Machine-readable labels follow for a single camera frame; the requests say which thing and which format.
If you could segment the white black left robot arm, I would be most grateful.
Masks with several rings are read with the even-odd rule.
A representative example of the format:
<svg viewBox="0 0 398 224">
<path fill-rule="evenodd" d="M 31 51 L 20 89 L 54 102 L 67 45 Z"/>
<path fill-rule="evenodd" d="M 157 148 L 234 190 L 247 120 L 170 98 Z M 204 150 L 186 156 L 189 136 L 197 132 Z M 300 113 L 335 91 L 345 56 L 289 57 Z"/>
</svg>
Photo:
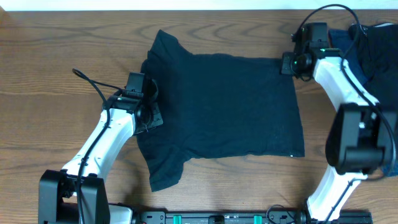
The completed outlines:
<svg viewBox="0 0 398 224">
<path fill-rule="evenodd" d="M 38 222 L 139 223 L 133 208 L 108 202 L 105 182 L 127 140 L 162 123 L 156 96 L 111 95 L 78 153 L 60 171 L 41 176 Z"/>
</svg>

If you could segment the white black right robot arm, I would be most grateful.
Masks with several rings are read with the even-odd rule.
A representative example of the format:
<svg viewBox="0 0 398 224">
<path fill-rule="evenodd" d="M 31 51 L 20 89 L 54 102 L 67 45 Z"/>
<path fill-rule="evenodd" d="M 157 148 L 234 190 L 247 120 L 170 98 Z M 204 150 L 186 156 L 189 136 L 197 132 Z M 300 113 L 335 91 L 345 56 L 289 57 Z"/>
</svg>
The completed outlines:
<svg viewBox="0 0 398 224">
<path fill-rule="evenodd" d="M 370 212 L 344 210 L 355 188 L 397 158 L 397 112 L 369 94 L 337 49 L 282 55 L 281 74 L 314 79 L 332 102 L 336 116 L 325 144 L 326 171 L 294 223 L 372 223 Z"/>
</svg>

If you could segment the black nike t-shirt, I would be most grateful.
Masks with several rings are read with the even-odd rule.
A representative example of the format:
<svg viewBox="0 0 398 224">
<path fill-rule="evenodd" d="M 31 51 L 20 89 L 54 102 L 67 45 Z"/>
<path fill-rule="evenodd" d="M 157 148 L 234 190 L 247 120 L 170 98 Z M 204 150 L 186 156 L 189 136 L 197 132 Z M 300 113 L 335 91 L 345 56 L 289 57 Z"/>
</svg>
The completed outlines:
<svg viewBox="0 0 398 224">
<path fill-rule="evenodd" d="M 192 54 L 158 31 L 142 73 L 155 80 L 163 123 L 137 136 L 152 191 L 179 182 L 190 159 L 303 157 L 292 78 L 277 58 Z"/>
</svg>

